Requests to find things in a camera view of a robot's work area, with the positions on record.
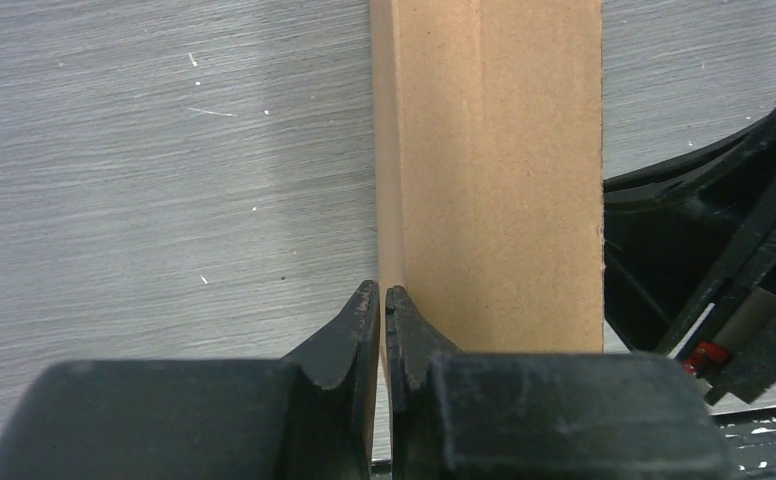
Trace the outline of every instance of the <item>white speck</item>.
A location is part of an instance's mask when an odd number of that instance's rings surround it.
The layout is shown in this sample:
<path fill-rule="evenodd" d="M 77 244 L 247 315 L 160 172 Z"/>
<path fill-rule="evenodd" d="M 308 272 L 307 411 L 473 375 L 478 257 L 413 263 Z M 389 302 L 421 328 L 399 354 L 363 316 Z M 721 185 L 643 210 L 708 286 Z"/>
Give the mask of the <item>white speck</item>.
<path fill-rule="evenodd" d="M 752 433 L 753 435 L 759 435 L 760 433 L 770 433 L 770 432 L 776 432 L 776 428 L 760 427 L 760 428 L 757 428 L 757 429 L 753 430 L 750 433 Z"/>
<path fill-rule="evenodd" d="M 193 107 L 187 107 L 188 110 L 192 112 L 199 112 L 199 113 L 205 113 L 208 115 L 220 115 L 221 117 L 237 117 L 238 115 L 235 115 L 234 113 L 220 113 L 220 112 L 212 112 L 211 110 L 202 110 L 199 108 L 193 108 Z"/>

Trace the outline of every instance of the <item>red object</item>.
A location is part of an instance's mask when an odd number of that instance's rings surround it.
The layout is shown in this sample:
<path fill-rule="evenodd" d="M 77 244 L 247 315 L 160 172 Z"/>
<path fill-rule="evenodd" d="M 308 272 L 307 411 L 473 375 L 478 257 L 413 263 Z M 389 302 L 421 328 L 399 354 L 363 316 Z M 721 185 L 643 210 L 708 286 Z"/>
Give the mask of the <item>red object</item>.
<path fill-rule="evenodd" d="M 686 372 L 691 375 L 697 375 L 707 367 L 721 368 L 729 359 L 729 352 L 720 345 L 700 342 L 697 348 L 694 349 L 694 353 L 682 362 L 682 366 Z"/>

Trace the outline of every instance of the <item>cardboard box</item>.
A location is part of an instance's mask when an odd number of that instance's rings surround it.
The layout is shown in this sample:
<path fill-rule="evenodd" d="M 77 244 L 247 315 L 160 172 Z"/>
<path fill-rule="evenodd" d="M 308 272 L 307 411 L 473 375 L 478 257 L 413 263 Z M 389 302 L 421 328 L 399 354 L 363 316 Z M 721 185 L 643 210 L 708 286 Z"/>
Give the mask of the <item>cardboard box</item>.
<path fill-rule="evenodd" d="M 600 0 L 371 0 L 380 283 L 472 351 L 601 351 Z"/>

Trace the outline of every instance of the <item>brown box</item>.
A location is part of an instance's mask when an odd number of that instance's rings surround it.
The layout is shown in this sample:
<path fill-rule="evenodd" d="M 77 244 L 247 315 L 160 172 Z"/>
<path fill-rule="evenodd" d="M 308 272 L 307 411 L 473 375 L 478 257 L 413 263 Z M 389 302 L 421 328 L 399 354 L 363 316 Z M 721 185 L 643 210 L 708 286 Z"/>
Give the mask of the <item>brown box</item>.
<path fill-rule="evenodd" d="M 371 0 L 379 268 L 474 351 L 603 346 L 600 0 Z"/>

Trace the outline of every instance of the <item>gray table surface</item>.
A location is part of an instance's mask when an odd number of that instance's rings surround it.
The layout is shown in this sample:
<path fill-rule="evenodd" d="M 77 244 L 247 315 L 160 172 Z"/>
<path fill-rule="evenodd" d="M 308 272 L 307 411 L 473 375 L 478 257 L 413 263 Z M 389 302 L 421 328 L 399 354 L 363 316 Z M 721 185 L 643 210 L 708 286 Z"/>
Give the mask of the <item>gray table surface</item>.
<path fill-rule="evenodd" d="M 608 0 L 604 45 L 607 175 L 775 105 L 776 0 Z M 58 360 L 326 322 L 376 276 L 371 114 L 365 0 L 0 0 L 0 428 Z"/>

